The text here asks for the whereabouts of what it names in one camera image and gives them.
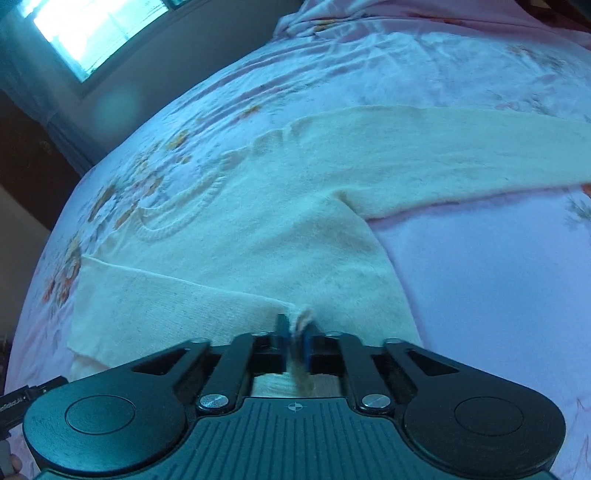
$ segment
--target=window frame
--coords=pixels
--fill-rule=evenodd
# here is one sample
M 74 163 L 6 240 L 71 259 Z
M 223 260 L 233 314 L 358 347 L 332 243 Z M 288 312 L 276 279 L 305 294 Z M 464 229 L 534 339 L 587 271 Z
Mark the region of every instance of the window frame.
M 171 0 L 161 1 L 168 8 L 168 11 L 160 15 L 153 22 L 146 25 L 142 30 L 126 41 L 83 82 L 78 79 L 60 53 L 47 41 L 43 36 L 43 33 L 37 28 L 34 23 L 35 11 L 25 18 L 21 17 L 21 19 L 23 25 L 32 33 L 34 46 L 38 49 L 38 52 L 49 59 L 49 62 L 55 67 L 60 78 L 68 85 L 75 95 L 82 100 L 95 90 L 109 75 L 117 70 L 117 68 L 124 64 L 125 61 L 133 55 L 134 51 L 149 43 L 154 36 L 172 26 L 176 21 L 182 18 L 182 16 L 212 0 L 189 0 L 178 6 L 174 5 Z M 45 2 L 42 2 L 35 10 L 42 8 L 44 3 Z

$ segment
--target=metal screw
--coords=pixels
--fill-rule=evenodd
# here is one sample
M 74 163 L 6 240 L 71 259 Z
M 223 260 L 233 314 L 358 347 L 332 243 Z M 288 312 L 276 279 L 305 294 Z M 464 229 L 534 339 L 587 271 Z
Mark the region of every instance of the metal screw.
M 373 410 L 382 410 L 390 405 L 391 400 L 386 396 L 380 393 L 372 393 L 366 395 L 361 400 L 361 403 L 366 408 L 371 408 Z
M 203 408 L 209 408 L 210 410 L 216 410 L 217 408 L 223 408 L 230 403 L 228 397 L 219 393 L 212 393 L 210 395 L 204 395 L 199 399 L 199 403 Z

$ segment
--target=curtain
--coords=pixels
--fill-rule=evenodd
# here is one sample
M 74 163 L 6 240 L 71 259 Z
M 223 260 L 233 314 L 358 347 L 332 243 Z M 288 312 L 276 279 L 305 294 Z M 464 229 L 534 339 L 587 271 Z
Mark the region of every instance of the curtain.
M 11 100 L 49 133 L 57 149 L 83 176 L 107 152 L 60 111 L 17 35 L 32 28 L 13 10 L 0 23 L 0 87 Z

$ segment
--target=dark wooden door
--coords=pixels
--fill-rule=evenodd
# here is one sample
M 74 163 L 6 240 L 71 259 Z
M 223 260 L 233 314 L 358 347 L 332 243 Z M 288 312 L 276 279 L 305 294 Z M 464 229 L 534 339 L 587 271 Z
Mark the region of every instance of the dark wooden door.
M 80 177 L 43 127 L 0 91 L 0 184 L 52 230 Z

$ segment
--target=sweater sleeve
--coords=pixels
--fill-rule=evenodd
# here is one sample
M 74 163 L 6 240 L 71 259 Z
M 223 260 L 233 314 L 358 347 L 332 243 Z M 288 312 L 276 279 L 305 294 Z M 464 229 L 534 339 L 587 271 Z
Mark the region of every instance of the sweater sleeve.
M 288 136 L 308 191 L 364 219 L 591 180 L 591 126 L 531 113 L 352 108 L 302 119 Z

